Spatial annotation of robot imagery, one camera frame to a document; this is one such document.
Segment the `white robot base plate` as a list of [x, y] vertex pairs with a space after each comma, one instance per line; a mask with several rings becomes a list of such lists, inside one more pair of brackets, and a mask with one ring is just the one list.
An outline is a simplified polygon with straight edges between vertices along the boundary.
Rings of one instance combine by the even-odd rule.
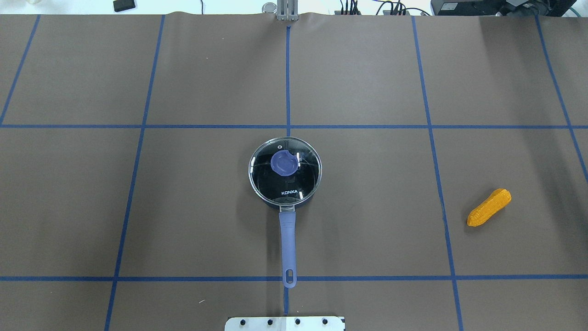
[[344, 317], [263, 316], [229, 318], [225, 331], [345, 331]]

